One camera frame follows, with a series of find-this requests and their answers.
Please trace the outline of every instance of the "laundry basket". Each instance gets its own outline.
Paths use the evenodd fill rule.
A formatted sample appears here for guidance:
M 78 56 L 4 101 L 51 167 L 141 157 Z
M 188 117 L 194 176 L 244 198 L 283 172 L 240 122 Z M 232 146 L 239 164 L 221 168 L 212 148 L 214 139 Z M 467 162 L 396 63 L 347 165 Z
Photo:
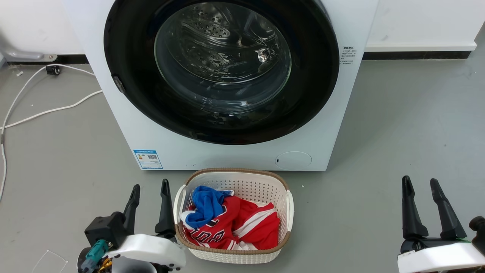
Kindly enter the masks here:
M 179 216 L 193 205 L 192 193 L 200 185 L 216 190 L 233 190 L 235 196 L 255 203 L 272 202 L 280 218 L 278 245 L 268 250 L 245 251 L 208 248 L 189 242 Z M 293 197 L 286 182 L 272 172 L 232 168 L 204 169 L 195 172 L 178 190 L 174 202 L 174 218 L 177 223 L 177 239 L 200 259 L 236 264 L 267 263 L 278 256 L 290 237 Z

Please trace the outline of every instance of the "white string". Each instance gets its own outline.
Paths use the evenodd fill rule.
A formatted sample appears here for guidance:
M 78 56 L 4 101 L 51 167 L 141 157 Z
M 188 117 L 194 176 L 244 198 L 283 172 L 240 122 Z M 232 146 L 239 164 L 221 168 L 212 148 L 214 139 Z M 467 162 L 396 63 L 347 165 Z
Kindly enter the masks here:
M 8 117 L 10 116 L 10 112 L 12 111 L 12 109 L 14 108 L 14 105 L 15 103 L 17 102 L 17 99 L 19 98 L 20 94 L 22 93 L 22 91 L 24 91 L 25 87 L 29 84 L 29 82 L 38 74 L 40 73 L 42 70 L 44 70 L 46 67 L 51 67 L 51 66 L 60 66 L 60 67 L 65 67 L 65 68 L 70 68 L 70 69 L 74 69 L 74 70 L 77 70 L 77 71 L 82 71 L 82 72 L 85 72 L 85 73 L 88 73 L 89 75 L 93 75 L 93 73 L 91 72 L 88 72 L 86 70 L 83 70 L 83 69 L 79 69 L 79 68 L 74 68 L 74 67 L 70 67 L 70 66 L 66 66 L 66 65 L 61 65 L 61 64 L 51 64 L 51 65 L 46 65 L 44 67 L 42 67 L 41 69 L 39 69 L 36 73 L 34 73 L 34 75 L 32 75 L 32 77 L 29 78 L 29 80 L 24 84 L 24 87 L 22 87 L 22 89 L 20 90 L 20 92 L 17 94 L 17 96 L 15 97 L 14 101 L 12 102 L 12 105 L 10 105 L 10 108 L 8 109 L 8 112 L 7 112 L 7 115 L 5 116 L 5 119 L 3 120 L 3 125 L 1 127 L 1 135 L 0 137 L 2 138 L 2 143 L 1 143 L 1 155 L 2 155 L 2 158 L 3 158 L 3 178 L 2 178 L 2 183 L 1 183 L 1 187 L 0 187 L 0 202 L 1 202 L 1 198 L 3 196 L 3 190 L 5 188 L 5 180 L 7 178 L 7 158 L 5 156 L 5 128 L 7 128 L 6 124 L 7 124 L 7 120 L 8 120 Z M 30 119 L 34 119 L 38 116 L 41 116 L 43 114 L 47 114 L 47 113 L 40 113 L 40 114 L 37 114 L 36 116 L 32 116 L 30 118 L 27 118 L 25 121 L 27 120 L 30 120 Z
M 50 251 L 49 249 L 47 249 L 47 251 L 44 253 L 44 255 L 42 255 L 42 257 L 40 257 L 40 259 L 37 261 L 37 263 L 35 264 L 35 266 L 32 268 L 32 273 L 34 272 L 35 268 L 39 265 L 40 261 L 44 258 L 45 255 L 47 255 L 47 253 L 51 252 L 52 254 L 56 255 L 57 257 L 61 258 L 65 264 L 64 266 L 62 267 L 61 271 L 59 271 L 59 273 L 62 272 L 62 270 L 64 270 L 64 267 L 67 265 L 67 260 L 62 258 L 61 256 L 55 254 L 54 252 Z
M 84 99 L 82 99 L 82 100 L 78 101 L 77 103 L 75 103 L 75 104 L 73 104 L 73 105 L 64 106 L 64 107 L 60 107 L 60 108 L 56 108 L 56 109 L 51 109 L 51 110 L 48 110 L 48 111 L 45 111 L 45 112 L 42 112 L 42 113 L 39 113 L 39 114 L 33 115 L 33 116 L 28 117 L 28 118 L 26 118 L 26 119 L 19 120 L 19 121 L 15 122 L 15 123 L 9 124 L 9 125 L 5 126 L 5 128 L 10 128 L 10 127 L 13 127 L 13 126 L 15 126 L 15 125 L 19 125 L 19 124 L 21 124 L 21 123 L 23 123 L 23 122 L 29 121 L 29 120 L 31 120 L 31 119 L 34 119 L 34 118 L 36 118 L 36 117 L 40 117 L 40 116 L 45 115 L 45 114 L 48 114 L 48 113 L 52 113 L 52 112 L 55 112 L 55 111 L 64 110 L 64 109 L 69 109 L 69 108 L 72 108 L 72 107 L 78 106 L 79 104 L 81 104 L 81 102 L 84 102 L 84 101 L 85 101 L 85 100 L 87 100 L 88 98 L 90 98 L 90 97 L 92 97 L 92 96 L 94 96 L 94 95 L 97 95 L 97 94 L 99 94 L 99 93 L 102 93 L 102 92 L 103 92 L 103 90 L 96 91 L 96 92 L 94 92 L 94 93 L 91 93 L 91 94 L 87 95 L 87 96 L 86 96 Z

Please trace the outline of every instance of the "gray floor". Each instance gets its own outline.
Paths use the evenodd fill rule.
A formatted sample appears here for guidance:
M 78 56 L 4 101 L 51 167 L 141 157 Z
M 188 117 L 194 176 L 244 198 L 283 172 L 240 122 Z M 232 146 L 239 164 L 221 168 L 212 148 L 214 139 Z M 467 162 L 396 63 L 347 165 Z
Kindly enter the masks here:
M 468 222 L 485 214 L 485 32 L 477 44 L 468 60 L 363 62 L 328 171 L 279 173 L 293 192 L 295 218 L 278 258 L 243 266 L 199 260 L 187 251 L 184 272 L 397 272 L 405 174 L 431 235 L 441 231 L 428 182 L 435 177 L 472 238 Z M 1 120 L 37 69 L 0 71 Z M 24 74 L 17 77 L 19 71 Z M 98 90 L 94 77 L 77 71 L 64 69 L 57 78 L 42 73 L 9 120 Z M 142 186 L 136 232 L 152 234 L 161 180 L 169 179 L 174 195 L 191 173 L 139 170 L 102 94 L 7 129 L 5 140 L 2 272 L 30 272 L 46 250 L 69 261 L 64 273 L 74 272 L 88 246 L 87 224 L 123 210 L 135 183 Z M 36 273 L 59 270 L 56 264 Z

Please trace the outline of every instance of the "basket handle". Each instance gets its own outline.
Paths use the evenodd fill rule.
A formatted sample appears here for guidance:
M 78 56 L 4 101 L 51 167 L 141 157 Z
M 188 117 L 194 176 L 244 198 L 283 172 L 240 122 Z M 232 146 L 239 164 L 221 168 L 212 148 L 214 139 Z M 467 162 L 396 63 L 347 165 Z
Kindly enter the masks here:
M 293 214 L 294 214 L 294 204 L 293 204 L 293 195 L 289 190 L 286 191 L 286 211 L 288 215 L 286 216 L 286 227 L 288 231 L 291 231 L 293 227 Z
M 180 213 L 182 213 L 182 204 L 180 204 L 180 202 L 184 202 L 185 200 L 185 194 L 187 193 L 187 191 L 185 190 L 185 187 L 186 185 L 182 185 L 178 191 L 177 191 L 177 194 L 175 195 L 175 200 L 174 200 L 174 222 L 175 222 L 175 225 L 178 224 L 178 216 L 180 215 Z

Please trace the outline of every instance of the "white washing machine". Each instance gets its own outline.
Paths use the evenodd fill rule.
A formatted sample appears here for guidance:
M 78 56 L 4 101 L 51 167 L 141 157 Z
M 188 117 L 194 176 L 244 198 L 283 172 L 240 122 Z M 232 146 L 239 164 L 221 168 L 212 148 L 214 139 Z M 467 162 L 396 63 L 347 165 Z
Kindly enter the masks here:
M 64 0 L 144 170 L 324 171 L 378 0 Z

